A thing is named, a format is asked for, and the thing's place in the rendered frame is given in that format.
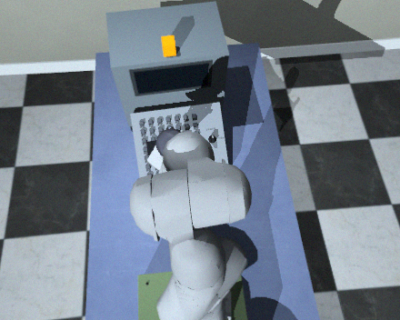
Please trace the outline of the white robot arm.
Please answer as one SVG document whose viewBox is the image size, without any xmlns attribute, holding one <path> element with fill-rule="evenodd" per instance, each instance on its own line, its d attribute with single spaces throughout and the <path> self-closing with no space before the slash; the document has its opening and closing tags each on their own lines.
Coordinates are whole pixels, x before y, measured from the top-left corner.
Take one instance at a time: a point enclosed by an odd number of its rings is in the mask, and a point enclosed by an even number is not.
<svg viewBox="0 0 400 320">
<path fill-rule="evenodd" d="M 245 219 L 250 183 L 237 166 L 215 162 L 200 134 L 169 128 L 146 146 L 159 174 L 135 181 L 130 212 L 144 233 L 169 244 L 173 273 L 157 300 L 159 318 L 232 320 L 230 289 L 247 266 L 245 250 L 207 227 Z"/>
</svg>

